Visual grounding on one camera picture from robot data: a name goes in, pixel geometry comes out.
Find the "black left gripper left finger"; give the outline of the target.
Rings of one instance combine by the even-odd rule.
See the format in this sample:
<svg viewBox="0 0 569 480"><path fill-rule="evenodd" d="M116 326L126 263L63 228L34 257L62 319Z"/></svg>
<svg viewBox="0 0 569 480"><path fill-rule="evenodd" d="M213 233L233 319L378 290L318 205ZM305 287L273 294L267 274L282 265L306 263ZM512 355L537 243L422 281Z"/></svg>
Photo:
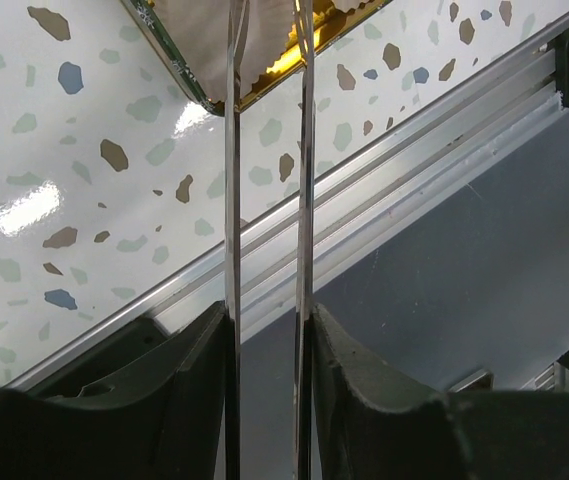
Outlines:
<svg viewBox="0 0 569 480"><path fill-rule="evenodd" d="M138 318L39 385L0 388L0 479L210 479L225 308L167 334Z"/></svg>

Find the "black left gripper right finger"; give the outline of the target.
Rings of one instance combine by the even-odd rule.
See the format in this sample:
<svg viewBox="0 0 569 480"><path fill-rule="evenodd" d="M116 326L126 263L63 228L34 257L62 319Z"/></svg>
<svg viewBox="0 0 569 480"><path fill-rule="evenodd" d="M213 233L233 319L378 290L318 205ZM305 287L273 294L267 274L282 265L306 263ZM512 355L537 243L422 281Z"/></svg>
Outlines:
<svg viewBox="0 0 569 480"><path fill-rule="evenodd" d="M438 392L322 305L314 398L325 479L569 479L569 392Z"/></svg>

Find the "green square cookie tin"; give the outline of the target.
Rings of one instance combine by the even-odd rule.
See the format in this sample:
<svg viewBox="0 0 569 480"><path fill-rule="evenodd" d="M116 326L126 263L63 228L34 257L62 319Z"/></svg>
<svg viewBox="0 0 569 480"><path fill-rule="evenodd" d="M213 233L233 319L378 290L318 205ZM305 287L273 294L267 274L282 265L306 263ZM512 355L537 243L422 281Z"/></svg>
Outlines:
<svg viewBox="0 0 569 480"><path fill-rule="evenodd" d="M240 68L242 110L302 68L294 1L250 1ZM228 1L125 1L187 97L221 116L226 99ZM314 51L320 53L386 6L385 1L315 1Z"/></svg>

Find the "metal tongs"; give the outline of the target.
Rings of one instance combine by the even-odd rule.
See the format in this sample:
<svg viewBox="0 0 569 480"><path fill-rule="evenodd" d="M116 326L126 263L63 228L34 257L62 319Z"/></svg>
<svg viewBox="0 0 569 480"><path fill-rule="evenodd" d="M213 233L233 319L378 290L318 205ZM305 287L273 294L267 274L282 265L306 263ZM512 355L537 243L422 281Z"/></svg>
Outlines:
<svg viewBox="0 0 569 480"><path fill-rule="evenodd" d="M313 3L293 3L296 35L304 67L302 79L301 166L297 245L294 375L295 479L311 477L313 226L315 187L315 42ZM249 23L249 3L232 1L226 48L224 291L228 340L225 360L225 474L240 477L240 90L241 62Z"/></svg>

